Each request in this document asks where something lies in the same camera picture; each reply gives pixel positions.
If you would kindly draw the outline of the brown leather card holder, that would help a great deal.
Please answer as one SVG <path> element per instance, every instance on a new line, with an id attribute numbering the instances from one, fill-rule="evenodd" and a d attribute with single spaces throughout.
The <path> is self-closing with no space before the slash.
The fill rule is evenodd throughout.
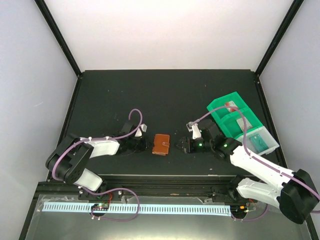
<path id="1" fill-rule="evenodd" d="M 152 154 L 166 156 L 169 154 L 170 136 L 168 134 L 155 134 Z"/>

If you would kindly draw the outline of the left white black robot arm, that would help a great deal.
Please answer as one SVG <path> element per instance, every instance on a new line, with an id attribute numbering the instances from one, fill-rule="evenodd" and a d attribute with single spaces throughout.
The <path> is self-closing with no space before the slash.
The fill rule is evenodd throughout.
<path id="1" fill-rule="evenodd" d="M 45 166 L 58 180 L 68 185 L 84 187 L 95 199 L 101 200 L 107 195 L 108 188 L 102 184 L 103 179 L 99 175 L 86 168 L 89 159 L 129 155 L 147 150 L 149 143 L 146 124 L 142 123 L 136 127 L 127 121 L 118 135 L 122 137 L 133 130 L 136 131 L 121 139 L 109 136 L 88 139 L 69 134 L 49 156 Z"/>

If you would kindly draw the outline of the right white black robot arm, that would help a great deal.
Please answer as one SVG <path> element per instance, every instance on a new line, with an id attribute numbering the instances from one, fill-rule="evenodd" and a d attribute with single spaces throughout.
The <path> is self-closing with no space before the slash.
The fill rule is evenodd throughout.
<path id="1" fill-rule="evenodd" d="M 271 205 L 290 221 L 302 224 L 320 202 L 319 194 L 309 173 L 284 168 L 245 148 L 244 143 L 224 136 L 210 119 L 189 122 L 191 137 L 183 137 L 177 147 L 186 154 L 212 153 L 216 159 L 244 169 L 259 178 L 237 176 L 227 189 L 234 202 L 253 199 Z"/>

